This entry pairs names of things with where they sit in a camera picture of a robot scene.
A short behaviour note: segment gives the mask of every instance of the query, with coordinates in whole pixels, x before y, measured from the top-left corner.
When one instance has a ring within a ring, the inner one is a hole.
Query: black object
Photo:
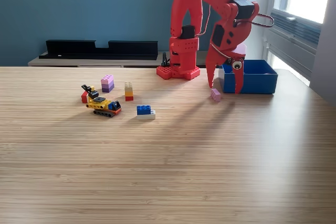
[[[192,25],[182,26],[182,34],[179,39],[193,39],[195,38],[195,27]]]
[[[99,93],[98,93],[96,90],[92,90],[91,87],[88,87],[88,86],[86,86],[85,84],[82,85],[82,88],[83,88],[86,92],[88,92],[89,97],[90,97],[91,99],[95,99],[95,98],[97,98],[97,97],[99,96]]]
[[[162,63],[161,63],[161,66],[162,67],[169,67],[169,63],[168,61],[170,61],[170,59],[167,59],[167,54],[166,52],[163,52],[162,53]]]
[[[113,110],[113,111],[117,111],[118,109],[120,109],[120,103],[118,101],[112,102],[112,104],[109,104],[109,110]]]
[[[251,18],[254,12],[254,4],[250,0],[232,0],[231,3],[238,6],[236,19]]]
[[[97,48],[95,40],[47,40],[48,54],[40,59],[156,60],[157,41],[109,41]]]
[[[96,98],[94,98],[94,102],[99,102],[99,103],[101,103],[101,102],[103,102],[103,101],[105,101],[106,100],[106,98],[104,98],[104,97],[96,97]]]
[[[112,118],[114,117],[114,114],[110,111],[106,111],[106,110],[94,110],[93,113],[95,115],[102,115],[102,116],[106,116],[107,118]]]
[[[221,25],[216,25],[214,35],[212,36],[212,42],[217,47],[220,47],[220,45],[222,44],[224,32],[225,30]]]

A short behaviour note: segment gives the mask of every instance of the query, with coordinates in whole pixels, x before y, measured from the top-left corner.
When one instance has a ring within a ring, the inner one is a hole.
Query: yellow lego brick
[[[96,109],[96,110],[108,110],[109,104],[112,101],[110,100],[105,100],[103,102],[94,102],[94,101],[90,101],[86,107],[91,108],[91,109]]]
[[[133,91],[125,91],[125,96],[126,97],[132,97],[133,96]]]
[[[125,92],[126,91],[133,92],[133,86],[131,82],[125,82]]]

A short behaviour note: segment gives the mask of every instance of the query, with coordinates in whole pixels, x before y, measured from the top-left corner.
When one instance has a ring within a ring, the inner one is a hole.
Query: yellow lego vehicle
[[[85,84],[82,85],[82,88],[88,92],[89,95],[89,101],[88,104],[86,104],[86,107],[94,109],[94,114],[111,118],[120,113],[121,106],[118,101],[112,102],[110,100],[106,100],[104,97],[100,97],[96,90],[92,87],[86,86]]]

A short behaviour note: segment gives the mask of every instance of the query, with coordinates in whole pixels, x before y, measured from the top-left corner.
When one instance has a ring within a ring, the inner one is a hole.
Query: white wall
[[[325,11],[310,87],[336,106],[336,0],[328,0]]]
[[[269,0],[251,0],[258,2],[260,6],[259,13],[266,14],[268,1]],[[255,21],[257,22],[265,22],[263,19],[256,18]],[[247,53],[246,59],[261,59],[263,56],[263,49],[264,49],[264,30],[266,28],[258,27],[252,25],[252,31],[250,36],[244,41],[244,44],[247,46]]]

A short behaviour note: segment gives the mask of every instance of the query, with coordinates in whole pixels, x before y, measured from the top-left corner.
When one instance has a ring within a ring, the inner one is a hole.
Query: purple lego brick
[[[113,81],[113,75],[107,74],[103,79],[100,80],[101,84],[110,84]]]
[[[112,81],[110,84],[102,84],[101,87],[103,89],[113,89],[114,88],[114,81]]]
[[[103,93],[110,93],[112,89],[101,89],[101,92]]]
[[[214,99],[216,102],[221,101],[221,93],[217,89],[211,89],[211,97]]]
[[[110,93],[110,92],[112,91],[113,88],[114,88],[114,84],[113,84],[110,88],[108,88],[108,89],[102,88],[101,91],[102,91],[103,93]]]

